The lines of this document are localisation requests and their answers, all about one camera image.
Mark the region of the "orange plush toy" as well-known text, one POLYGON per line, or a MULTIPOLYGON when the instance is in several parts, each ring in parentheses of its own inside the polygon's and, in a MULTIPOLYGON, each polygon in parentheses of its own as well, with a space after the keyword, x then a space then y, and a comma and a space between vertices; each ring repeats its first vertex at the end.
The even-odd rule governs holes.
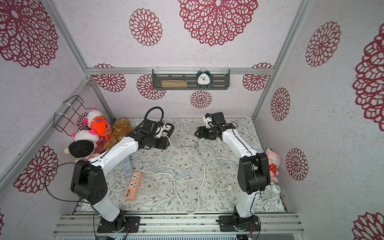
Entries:
POLYGON ((109 142, 112 136, 112 127, 107 119, 98 116, 91 121, 91 129, 95 130, 96 134, 103 138, 106 142, 109 142))

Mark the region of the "orange power strip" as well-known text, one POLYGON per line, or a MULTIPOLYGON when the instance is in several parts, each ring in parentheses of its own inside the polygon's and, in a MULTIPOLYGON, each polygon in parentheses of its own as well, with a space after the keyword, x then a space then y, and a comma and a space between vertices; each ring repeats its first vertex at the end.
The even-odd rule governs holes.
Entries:
POLYGON ((141 172, 133 172, 130 183, 128 185, 125 199, 128 201, 135 201, 139 192, 140 184, 142 182, 143 174, 141 172))

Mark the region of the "tan pouch on shelf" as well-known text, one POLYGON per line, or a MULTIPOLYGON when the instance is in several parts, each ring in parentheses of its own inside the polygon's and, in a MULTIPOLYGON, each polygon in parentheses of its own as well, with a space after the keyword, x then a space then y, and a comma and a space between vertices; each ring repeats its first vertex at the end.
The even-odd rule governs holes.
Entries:
POLYGON ((164 81, 161 81, 161 87, 176 88, 176 89, 187 88, 188 82, 184 80, 164 80, 164 81))

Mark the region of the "white alarm clock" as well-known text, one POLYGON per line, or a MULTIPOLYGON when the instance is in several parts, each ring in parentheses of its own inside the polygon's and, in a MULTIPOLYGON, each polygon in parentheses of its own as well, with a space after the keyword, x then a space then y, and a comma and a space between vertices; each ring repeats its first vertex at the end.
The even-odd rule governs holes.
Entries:
POLYGON ((280 187, 272 182, 270 185, 266 186, 265 190, 261 192, 261 197, 263 199, 272 200, 280 197, 281 189, 280 187))

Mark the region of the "striped black white object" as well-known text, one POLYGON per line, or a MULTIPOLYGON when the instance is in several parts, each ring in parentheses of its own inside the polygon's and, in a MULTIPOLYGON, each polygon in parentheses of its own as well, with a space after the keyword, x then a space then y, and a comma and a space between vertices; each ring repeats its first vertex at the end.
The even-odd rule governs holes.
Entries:
POLYGON ((161 137, 170 138, 175 131, 175 126, 173 124, 167 123, 161 128, 161 137))

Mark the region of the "black faced striped plush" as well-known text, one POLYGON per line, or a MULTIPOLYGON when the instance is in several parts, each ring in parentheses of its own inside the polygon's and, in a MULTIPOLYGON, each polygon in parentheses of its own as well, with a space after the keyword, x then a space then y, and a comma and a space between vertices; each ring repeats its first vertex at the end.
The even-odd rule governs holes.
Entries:
POLYGON ((70 154, 76 161, 84 160, 89 162, 105 152, 104 139, 97 135, 95 130, 80 130, 72 134, 73 142, 64 150, 70 154))

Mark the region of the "brown teddy bear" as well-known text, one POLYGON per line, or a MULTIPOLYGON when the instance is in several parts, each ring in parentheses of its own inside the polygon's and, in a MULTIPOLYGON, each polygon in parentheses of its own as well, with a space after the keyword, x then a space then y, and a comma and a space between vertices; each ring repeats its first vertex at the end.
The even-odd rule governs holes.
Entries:
POLYGON ((131 123, 128 119, 122 118, 116 120, 112 127, 112 136, 110 140, 104 144, 104 149, 106 151, 109 150, 133 130, 134 128, 131 127, 131 123))

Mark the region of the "white pink plush toy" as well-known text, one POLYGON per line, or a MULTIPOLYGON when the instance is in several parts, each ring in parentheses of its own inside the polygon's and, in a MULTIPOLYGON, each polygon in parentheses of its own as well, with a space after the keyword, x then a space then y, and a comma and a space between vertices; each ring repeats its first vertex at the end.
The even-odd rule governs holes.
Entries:
POLYGON ((92 121, 96 117, 103 117, 103 114, 100 111, 98 111, 96 108, 93 108, 91 111, 89 111, 87 116, 84 118, 83 122, 85 125, 87 125, 90 128, 92 121))

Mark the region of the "light blue power strip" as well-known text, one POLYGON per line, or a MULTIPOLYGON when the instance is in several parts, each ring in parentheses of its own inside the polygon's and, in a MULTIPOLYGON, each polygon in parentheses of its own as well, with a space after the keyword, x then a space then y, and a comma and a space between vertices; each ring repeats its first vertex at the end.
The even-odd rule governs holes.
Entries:
POLYGON ((125 158, 121 163, 124 168, 124 174, 126 178, 130 179, 133 175, 133 169, 132 169, 130 158, 129 157, 125 158))

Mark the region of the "pink frog plush toy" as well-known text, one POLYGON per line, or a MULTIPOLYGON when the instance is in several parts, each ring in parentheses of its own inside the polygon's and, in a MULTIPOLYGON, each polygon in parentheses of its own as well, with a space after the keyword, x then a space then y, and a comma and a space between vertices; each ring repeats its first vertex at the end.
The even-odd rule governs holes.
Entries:
POLYGON ((281 156, 276 152, 272 151, 270 148, 267 148, 266 155, 269 161, 269 171, 271 181, 277 184, 279 182, 277 176, 279 175, 278 167, 281 164, 281 156))

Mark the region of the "grey wall shelf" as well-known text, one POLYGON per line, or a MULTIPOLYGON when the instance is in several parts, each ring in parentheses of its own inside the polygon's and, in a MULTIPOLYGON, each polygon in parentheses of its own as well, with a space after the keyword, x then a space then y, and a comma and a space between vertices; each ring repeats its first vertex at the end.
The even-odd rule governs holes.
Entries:
POLYGON ((230 70, 224 69, 222 71, 209 71, 211 73, 211 85, 210 87, 198 88, 197 86, 197 74, 199 71, 209 70, 197 70, 191 73, 162 73, 160 71, 152 71, 152 86, 155 90, 227 90, 230 86, 230 70), (187 88, 162 88, 161 81, 164 80, 184 80, 188 82, 187 88))

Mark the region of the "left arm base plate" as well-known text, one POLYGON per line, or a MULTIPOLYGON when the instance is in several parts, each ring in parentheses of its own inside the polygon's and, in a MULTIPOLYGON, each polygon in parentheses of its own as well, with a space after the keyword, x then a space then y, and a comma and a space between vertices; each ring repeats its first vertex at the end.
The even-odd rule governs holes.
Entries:
POLYGON ((141 217, 118 216, 113 222, 101 218, 97 233, 137 233, 141 217))

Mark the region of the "teal alarm clock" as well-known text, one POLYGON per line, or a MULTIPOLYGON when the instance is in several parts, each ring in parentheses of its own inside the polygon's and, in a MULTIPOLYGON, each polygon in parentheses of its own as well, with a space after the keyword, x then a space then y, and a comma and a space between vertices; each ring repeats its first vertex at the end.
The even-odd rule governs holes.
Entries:
POLYGON ((199 71, 197 74, 197 86, 198 88, 210 87, 211 85, 211 73, 209 71, 199 71))

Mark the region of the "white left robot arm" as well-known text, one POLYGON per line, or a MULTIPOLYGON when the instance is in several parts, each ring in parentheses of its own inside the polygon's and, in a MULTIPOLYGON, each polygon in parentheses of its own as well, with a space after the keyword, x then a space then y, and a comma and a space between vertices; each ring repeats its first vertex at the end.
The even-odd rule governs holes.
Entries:
POLYGON ((141 149, 165 150, 170 145, 168 137, 175 131, 173 124, 144 120, 136 130, 126 134, 117 144, 89 162, 75 164, 71 191, 86 200, 108 223, 121 220, 121 210, 107 195, 106 175, 129 155, 141 149))

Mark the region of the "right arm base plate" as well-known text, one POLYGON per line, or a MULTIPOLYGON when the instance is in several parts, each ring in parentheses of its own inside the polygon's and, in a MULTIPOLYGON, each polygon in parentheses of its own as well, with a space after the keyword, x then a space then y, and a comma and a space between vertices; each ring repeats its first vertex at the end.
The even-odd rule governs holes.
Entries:
POLYGON ((258 232, 261 223, 257 216, 240 218, 236 215, 222 215, 216 220, 221 232, 258 232))

